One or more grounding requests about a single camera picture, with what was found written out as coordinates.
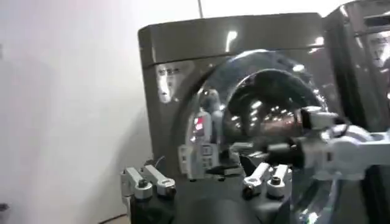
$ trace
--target metal clamp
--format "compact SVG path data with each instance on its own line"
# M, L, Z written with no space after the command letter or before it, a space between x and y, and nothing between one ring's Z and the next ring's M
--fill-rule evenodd
M153 196L153 185L145 180L134 168L129 167L121 174L122 197L134 195L136 199L148 199Z
M267 181L267 193L274 198L282 198L285 195L285 177L288 173L287 165L278 165L275 174Z
M165 177L154 166L147 165L143 169L145 179L156 185L157 194L164 197L174 197L176 194L175 180Z
M250 199L261 193L261 185L264 180L269 178L269 169L270 165L268 163L260 163L251 176L244 178L244 198Z

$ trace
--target robotic arm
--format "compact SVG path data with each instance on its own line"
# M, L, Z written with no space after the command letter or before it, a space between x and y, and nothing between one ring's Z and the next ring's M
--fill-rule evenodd
M362 180L373 165L390 165L390 132L370 133L340 123L336 114L302 109L308 135L268 146L266 161L314 169L317 180Z

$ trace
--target dark gray washing machine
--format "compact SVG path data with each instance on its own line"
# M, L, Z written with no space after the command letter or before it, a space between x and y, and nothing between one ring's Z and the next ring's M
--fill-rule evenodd
M369 131L385 131L390 126L390 1L344 4L326 17L325 29L346 116ZM368 219L357 212L355 223L390 223L390 169L369 169L361 191Z
M322 31L316 13L196 19L141 29L152 149L155 159L164 158L159 160L164 173L177 183L205 180L206 170L224 163L235 142L263 144L300 135L296 109L341 113ZM199 158L201 167L189 165ZM212 193L189 187L198 192L186 192L186 200L221 194L211 185L205 189ZM177 191L180 198L180 183Z

